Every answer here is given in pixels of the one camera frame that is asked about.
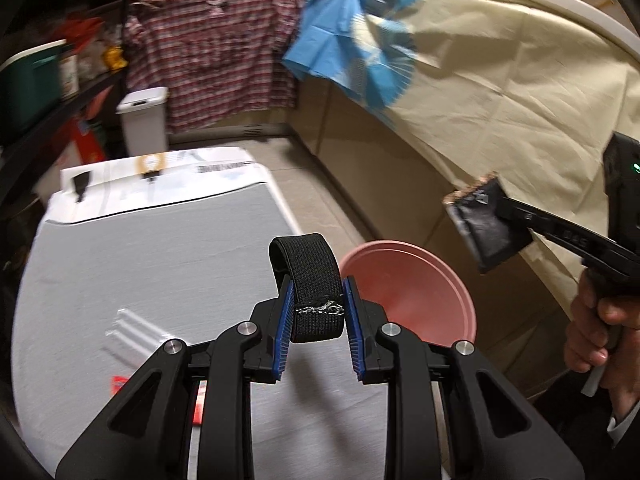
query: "blue cloth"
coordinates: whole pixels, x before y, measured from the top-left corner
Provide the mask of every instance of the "blue cloth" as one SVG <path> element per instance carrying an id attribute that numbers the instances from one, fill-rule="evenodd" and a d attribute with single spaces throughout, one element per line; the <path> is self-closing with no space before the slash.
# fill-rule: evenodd
<path id="1" fill-rule="evenodd" d="M 309 0 L 283 58 L 298 79 L 331 79 L 385 123 L 385 108 L 411 84 L 413 32 L 399 14 L 419 0 Z"/>

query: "trash can lid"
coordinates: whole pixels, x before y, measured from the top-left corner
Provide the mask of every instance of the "trash can lid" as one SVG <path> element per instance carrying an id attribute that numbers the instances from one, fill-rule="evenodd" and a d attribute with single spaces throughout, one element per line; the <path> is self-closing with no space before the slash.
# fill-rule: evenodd
<path id="1" fill-rule="evenodd" d="M 124 96 L 120 104 L 116 108 L 117 114 L 125 114 L 136 110 L 144 110 L 158 106 L 166 102 L 169 89 L 166 86 L 158 86 L 156 88 L 147 88 L 139 90 Z"/>

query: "plaid shirt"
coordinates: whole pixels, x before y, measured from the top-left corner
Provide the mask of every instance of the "plaid shirt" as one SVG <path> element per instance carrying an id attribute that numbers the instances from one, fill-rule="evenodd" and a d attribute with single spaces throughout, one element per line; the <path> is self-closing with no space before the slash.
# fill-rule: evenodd
<path id="1" fill-rule="evenodd" d="M 280 59 L 304 0 L 132 0 L 124 34 L 131 91 L 166 86 L 174 133 L 236 112 L 295 106 Z"/>

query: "pink bowl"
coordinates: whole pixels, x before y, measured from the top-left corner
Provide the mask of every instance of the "pink bowl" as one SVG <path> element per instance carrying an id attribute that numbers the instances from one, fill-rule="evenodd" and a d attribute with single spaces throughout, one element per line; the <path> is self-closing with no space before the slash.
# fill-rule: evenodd
<path id="1" fill-rule="evenodd" d="M 420 339 L 451 346 L 476 338 L 476 311 L 464 283 L 441 259 L 404 242 L 380 240 L 356 247 L 340 262 L 360 297 L 384 307 L 389 321 Z"/>

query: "hand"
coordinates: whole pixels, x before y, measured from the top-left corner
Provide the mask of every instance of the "hand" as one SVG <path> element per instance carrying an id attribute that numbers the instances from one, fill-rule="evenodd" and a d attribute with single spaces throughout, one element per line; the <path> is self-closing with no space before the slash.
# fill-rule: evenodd
<path id="1" fill-rule="evenodd" d="M 640 297 L 603 298 L 596 310 L 595 291 L 583 273 L 571 311 L 574 320 L 566 329 L 564 362 L 580 373 L 607 363 L 600 386 L 609 390 L 614 415 L 620 421 L 640 400 Z M 602 320 L 625 327 L 612 355 L 604 348 L 609 337 Z"/>

